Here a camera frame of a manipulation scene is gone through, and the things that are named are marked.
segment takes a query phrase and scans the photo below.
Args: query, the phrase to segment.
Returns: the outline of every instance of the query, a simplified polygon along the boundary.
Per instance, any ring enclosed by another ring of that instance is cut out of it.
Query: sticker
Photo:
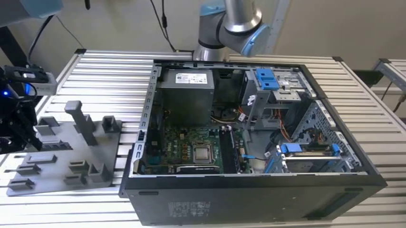
[[[193,202],[170,202],[170,216],[179,217],[209,217],[210,202],[193,201]]]
[[[289,85],[290,83],[287,82],[287,81],[285,81],[285,80],[279,80],[279,83],[282,84],[282,85]]]
[[[243,121],[246,119],[246,114],[242,113],[241,116],[239,116],[239,121]]]
[[[178,73],[175,83],[207,84],[207,75],[206,74]]]

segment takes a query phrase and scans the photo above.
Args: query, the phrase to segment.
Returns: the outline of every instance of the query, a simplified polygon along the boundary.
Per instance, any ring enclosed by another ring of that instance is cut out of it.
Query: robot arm
[[[226,47],[253,57],[261,53],[270,26],[262,22],[262,12],[254,0],[217,0],[201,7],[199,45],[195,60],[223,61]]]

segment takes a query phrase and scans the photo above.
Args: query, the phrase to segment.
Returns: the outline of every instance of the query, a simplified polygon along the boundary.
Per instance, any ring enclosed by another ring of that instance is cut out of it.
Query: gray plastic holder
[[[42,192],[108,187],[112,183],[122,121],[106,116],[92,121],[80,110],[80,101],[70,101],[67,113],[79,122],[58,123],[54,117],[39,120],[40,152],[27,148],[7,190],[8,196]]]

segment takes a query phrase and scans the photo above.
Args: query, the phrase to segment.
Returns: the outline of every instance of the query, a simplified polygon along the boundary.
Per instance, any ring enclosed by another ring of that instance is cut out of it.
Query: cable
[[[24,98],[15,98],[19,102],[31,102],[36,99],[38,95],[39,95],[39,91],[36,89],[36,87],[30,83],[30,82],[22,82],[24,84],[28,84],[31,86],[31,88],[34,89],[34,96],[30,97],[24,97]]]
[[[281,133],[283,135],[283,138],[291,143],[291,139],[290,139],[290,135],[286,132],[285,126],[283,126],[283,120],[282,120],[282,115],[281,115],[281,109],[278,110],[278,114],[279,114],[279,121],[281,121]]]
[[[402,102],[398,102],[398,104],[396,105],[394,110],[393,110],[394,113],[396,113],[396,111],[398,111],[398,108],[400,108],[400,106],[401,106],[401,103],[402,103]]]
[[[82,48],[84,49],[84,46],[82,45],[79,39],[78,39],[76,36],[71,33],[71,31],[68,30],[68,28],[64,26],[64,23],[63,23],[62,19],[59,18],[59,16],[56,16],[56,19],[59,20],[60,24],[63,25],[64,30],[67,30],[67,32],[71,34],[71,36],[74,37],[74,39],[78,41],[79,45],[80,45]]]
[[[163,32],[164,39],[167,40],[167,42],[168,42],[168,44],[170,44],[170,47],[171,47],[171,49],[172,49],[172,51],[176,52],[176,49],[174,48],[172,43],[171,43],[168,37],[166,36],[166,32],[164,32],[163,25],[162,25],[160,20],[159,20],[159,16],[158,16],[158,12],[156,12],[156,8],[155,8],[154,1],[150,0],[150,2],[151,2],[151,4],[152,4],[155,16],[156,16],[156,19],[158,19],[159,28],[160,28],[160,31]]]
[[[214,121],[217,121],[218,123],[221,123],[221,124],[233,124],[233,123],[237,123],[237,122],[227,122],[227,121],[218,120],[218,119],[215,119],[213,116],[210,116],[210,118],[211,118]]]
[[[257,159],[257,160],[261,160],[261,161],[267,161],[267,159],[257,158],[254,155],[242,154],[242,157],[247,158],[247,159]]]
[[[383,101],[385,95],[386,95],[388,90],[392,87],[392,85],[393,85],[393,82],[390,82],[390,84],[388,85],[388,88],[386,88],[385,93],[383,93],[382,98],[381,98],[382,101]]]
[[[43,33],[44,28],[46,28],[46,26],[48,25],[48,23],[50,23],[50,21],[51,21],[52,18],[54,18],[54,15],[51,15],[51,16],[47,17],[47,19],[46,19],[43,25],[40,26],[40,28],[39,28],[39,30],[38,30],[36,38],[35,38],[34,41],[32,41],[32,44],[31,44],[31,47],[30,47],[30,51],[28,51],[28,55],[27,55],[27,63],[28,63],[28,65],[31,65],[31,66],[32,66],[32,63],[31,63],[31,54],[32,54],[34,48],[35,48],[35,46],[36,46],[36,44],[38,44],[40,34]]]

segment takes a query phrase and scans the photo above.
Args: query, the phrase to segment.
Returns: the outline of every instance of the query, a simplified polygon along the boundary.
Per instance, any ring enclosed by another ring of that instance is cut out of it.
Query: aluminum table
[[[58,95],[42,99],[38,115],[52,115],[58,121],[71,121],[71,116],[64,113],[64,103],[80,100],[82,110],[92,120],[115,115],[124,121],[114,185],[104,189],[7,197],[7,184],[26,154],[0,157],[0,225],[31,228],[140,227],[130,201],[118,197],[118,190],[128,149],[136,139],[154,59],[189,60],[191,55],[95,50],[74,55],[58,77]],[[406,126],[347,65],[331,57],[259,56],[247,59],[231,55],[230,60],[306,64],[389,187],[331,222],[194,227],[406,227]]]

